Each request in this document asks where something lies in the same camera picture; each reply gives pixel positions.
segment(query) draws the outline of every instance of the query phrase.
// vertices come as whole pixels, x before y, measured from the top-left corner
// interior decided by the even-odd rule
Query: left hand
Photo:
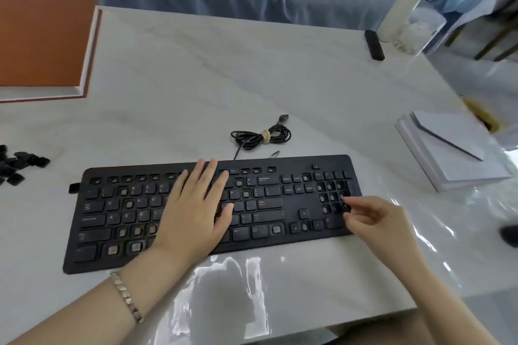
[[[234,208],[233,204],[226,205],[214,223],[229,172],[224,171],[207,194],[217,161],[210,160],[202,174],[204,164],[205,161],[200,159],[189,178],[187,171],[178,177],[152,246],[152,249],[163,250],[172,257],[180,254],[189,265],[198,263],[214,250],[230,226]]]

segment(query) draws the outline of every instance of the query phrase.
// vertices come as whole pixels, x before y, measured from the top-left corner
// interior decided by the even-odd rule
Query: hand
[[[186,259],[189,265],[198,263],[214,250],[230,226],[234,208],[233,204],[226,205],[214,224],[216,209],[229,172],[224,171],[207,194],[217,161],[210,160],[202,174],[204,164],[204,160],[200,159],[189,178],[187,171],[183,171],[178,177],[152,246],[153,249],[164,250],[173,257],[181,254],[181,258]]]
[[[423,261],[401,206],[378,196],[351,196],[343,201],[351,206],[351,212],[343,214],[347,228],[396,275]]]

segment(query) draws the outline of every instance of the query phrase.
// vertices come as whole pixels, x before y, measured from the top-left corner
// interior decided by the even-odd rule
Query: pile of keycaps
[[[10,185],[18,185],[25,180],[25,178],[18,173],[28,166],[37,166],[45,168],[50,164],[50,160],[45,157],[38,157],[35,154],[29,154],[24,151],[15,153],[14,157],[7,155],[7,146],[0,145],[0,185],[6,181]]]

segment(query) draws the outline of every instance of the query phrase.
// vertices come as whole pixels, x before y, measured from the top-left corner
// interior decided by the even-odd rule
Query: orange cover
[[[95,0],[0,0],[0,86],[79,86]]]

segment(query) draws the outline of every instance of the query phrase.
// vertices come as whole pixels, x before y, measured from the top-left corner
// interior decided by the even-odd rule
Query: keyboard cable
[[[288,115],[279,116],[279,121],[276,125],[270,127],[268,130],[263,130],[260,134],[251,131],[232,131],[230,136],[235,139],[239,145],[234,159],[237,158],[241,148],[244,150],[252,150],[261,144],[269,143],[286,143],[291,139],[291,131],[282,123],[288,120]]]

